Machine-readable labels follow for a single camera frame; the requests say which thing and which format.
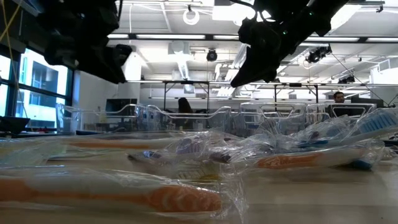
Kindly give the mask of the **green white wrapped toothbrush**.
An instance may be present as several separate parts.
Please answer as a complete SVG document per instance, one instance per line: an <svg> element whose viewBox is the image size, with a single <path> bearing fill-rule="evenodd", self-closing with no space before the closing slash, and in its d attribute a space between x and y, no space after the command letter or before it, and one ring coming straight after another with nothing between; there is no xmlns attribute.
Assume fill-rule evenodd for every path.
<svg viewBox="0 0 398 224"><path fill-rule="evenodd" d="M66 150L54 139L0 138L0 167L39 166Z"/></svg>

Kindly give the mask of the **purple white wrapped toothbrush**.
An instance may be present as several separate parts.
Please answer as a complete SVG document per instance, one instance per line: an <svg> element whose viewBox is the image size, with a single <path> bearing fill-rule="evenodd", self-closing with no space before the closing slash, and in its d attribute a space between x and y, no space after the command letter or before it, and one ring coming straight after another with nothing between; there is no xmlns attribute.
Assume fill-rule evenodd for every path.
<svg viewBox="0 0 398 224"><path fill-rule="evenodd" d="M184 138L179 140L175 152L177 154L188 154L202 152L206 142L202 138Z"/></svg>
<svg viewBox="0 0 398 224"><path fill-rule="evenodd" d="M209 156L210 160L219 162L219 163L229 163L231 160L231 156L228 153L223 153L223 152L214 152L210 154Z"/></svg>
<svg viewBox="0 0 398 224"><path fill-rule="evenodd" d="M159 163L164 163L164 162L176 162L176 161L182 161L185 159L184 156L178 155L177 153L174 152L169 152L165 150L158 150L158 151L141 151L141 152L134 152L134 153L129 153L127 155L127 158L130 161L136 161L136 162L159 162Z"/></svg>

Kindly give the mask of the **person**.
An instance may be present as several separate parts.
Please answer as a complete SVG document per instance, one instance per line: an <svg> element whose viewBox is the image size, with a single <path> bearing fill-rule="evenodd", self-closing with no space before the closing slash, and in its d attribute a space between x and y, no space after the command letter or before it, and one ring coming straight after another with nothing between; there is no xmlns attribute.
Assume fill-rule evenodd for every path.
<svg viewBox="0 0 398 224"><path fill-rule="evenodd" d="M191 106L186 98L180 98L178 100L178 112L183 114L193 113ZM190 119L178 119L176 126L182 127L183 129L193 129L193 121Z"/></svg>
<svg viewBox="0 0 398 224"><path fill-rule="evenodd" d="M333 99L334 99L334 105L329 105L325 108L325 112L329 115L331 118L335 117L340 117L343 115L347 116L352 116L353 111L350 108L347 108L345 106L336 106L338 103L344 103L345 102L345 96L343 92L337 91L333 94Z"/></svg>

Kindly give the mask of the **yellow white wrapped toothbrush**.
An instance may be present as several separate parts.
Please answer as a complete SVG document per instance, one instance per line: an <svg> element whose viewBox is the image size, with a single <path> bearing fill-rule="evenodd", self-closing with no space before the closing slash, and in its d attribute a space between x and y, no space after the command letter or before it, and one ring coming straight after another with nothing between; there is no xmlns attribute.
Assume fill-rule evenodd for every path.
<svg viewBox="0 0 398 224"><path fill-rule="evenodd" d="M219 172L216 169L208 169L206 167L194 167L188 169L183 167L182 169L173 169L173 175L182 180L220 180Z"/></svg>

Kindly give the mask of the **clear plastic bin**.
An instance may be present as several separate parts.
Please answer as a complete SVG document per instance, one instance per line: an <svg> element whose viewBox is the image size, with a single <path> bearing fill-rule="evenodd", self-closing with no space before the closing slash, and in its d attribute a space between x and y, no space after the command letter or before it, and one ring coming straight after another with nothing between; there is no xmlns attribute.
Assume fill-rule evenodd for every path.
<svg viewBox="0 0 398 224"><path fill-rule="evenodd" d="M305 128L305 103L241 103L234 117L236 135L271 132L290 135Z"/></svg>
<svg viewBox="0 0 398 224"><path fill-rule="evenodd" d="M168 113L154 105L147 107L148 129L151 131L204 131L228 132L231 108L223 106L214 113Z"/></svg>
<svg viewBox="0 0 398 224"><path fill-rule="evenodd" d="M57 132L62 134L121 133L148 130L147 108L128 104L120 109L92 111L56 104Z"/></svg>
<svg viewBox="0 0 398 224"><path fill-rule="evenodd" d="M369 103L309 104L306 106L305 121L307 124L314 124L341 116L348 116L352 121L356 121L375 109L376 105Z"/></svg>

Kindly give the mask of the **black monitor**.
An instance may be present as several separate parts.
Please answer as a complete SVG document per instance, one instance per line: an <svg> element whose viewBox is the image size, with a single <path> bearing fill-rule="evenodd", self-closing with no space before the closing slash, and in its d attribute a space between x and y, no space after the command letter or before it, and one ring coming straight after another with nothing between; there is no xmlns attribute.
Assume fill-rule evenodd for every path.
<svg viewBox="0 0 398 224"><path fill-rule="evenodd" d="M384 102L378 99L356 97L351 98L351 103L349 105L352 107L350 118L351 122L353 123L375 109L383 108Z"/></svg>
<svg viewBox="0 0 398 224"><path fill-rule="evenodd" d="M134 112L136 104L137 104L136 98L107 99L105 110L108 112L120 111L119 114L128 115Z"/></svg>

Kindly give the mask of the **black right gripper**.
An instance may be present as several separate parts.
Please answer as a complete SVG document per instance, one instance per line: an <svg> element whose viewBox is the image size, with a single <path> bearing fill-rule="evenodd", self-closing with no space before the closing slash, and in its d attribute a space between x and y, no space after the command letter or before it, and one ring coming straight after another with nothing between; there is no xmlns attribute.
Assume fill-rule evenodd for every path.
<svg viewBox="0 0 398 224"><path fill-rule="evenodd" d="M294 23L264 23L263 42L246 47L246 59L230 85L239 87L260 80L273 82L280 62L297 47L298 32Z"/></svg>

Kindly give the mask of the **orange white wrapped toothbrush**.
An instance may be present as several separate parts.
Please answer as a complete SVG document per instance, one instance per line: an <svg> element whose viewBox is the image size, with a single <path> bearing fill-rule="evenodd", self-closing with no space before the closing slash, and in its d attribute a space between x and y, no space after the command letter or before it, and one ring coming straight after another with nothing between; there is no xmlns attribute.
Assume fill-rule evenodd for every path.
<svg viewBox="0 0 398 224"><path fill-rule="evenodd" d="M64 136L46 140L42 146L45 149L67 150L148 150L163 149L169 145L182 143L207 144L210 140L208 131L200 132L143 132L143 133L108 133L85 136Z"/></svg>
<svg viewBox="0 0 398 224"><path fill-rule="evenodd" d="M180 180L71 166L0 168L0 206L82 208L245 223L240 180Z"/></svg>
<svg viewBox="0 0 398 224"><path fill-rule="evenodd" d="M277 154L259 159L256 167L270 170L301 169L308 167L333 167L349 164L371 152L359 145L334 147L318 151Z"/></svg>

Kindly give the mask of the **window with dark frame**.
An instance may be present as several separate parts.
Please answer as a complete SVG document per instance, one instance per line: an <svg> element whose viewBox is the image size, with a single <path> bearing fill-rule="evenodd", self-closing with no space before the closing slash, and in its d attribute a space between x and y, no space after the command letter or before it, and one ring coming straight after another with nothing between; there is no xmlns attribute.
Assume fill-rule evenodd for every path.
<svg viewBox="0 0 398 224"><path fill-rule="evenodd" d="M58 127L57 105L71 105L73 71L30 49L0 53L0 116L29 118L27 129Z"/></svg>

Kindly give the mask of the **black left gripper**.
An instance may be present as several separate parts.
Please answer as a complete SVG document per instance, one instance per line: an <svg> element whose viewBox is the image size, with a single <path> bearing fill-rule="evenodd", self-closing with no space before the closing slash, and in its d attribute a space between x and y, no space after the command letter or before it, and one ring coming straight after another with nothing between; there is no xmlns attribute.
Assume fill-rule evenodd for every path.
<svg viewBox="0 0 398 224"><path fill-rule="evenodd" d="M132 53L132 47L124 44L106 47L108 35L108 29L83 29L69 35L52 32L45 48L45 60L50 65L78 67L111 83L124 83L121 66Z"/></svg>

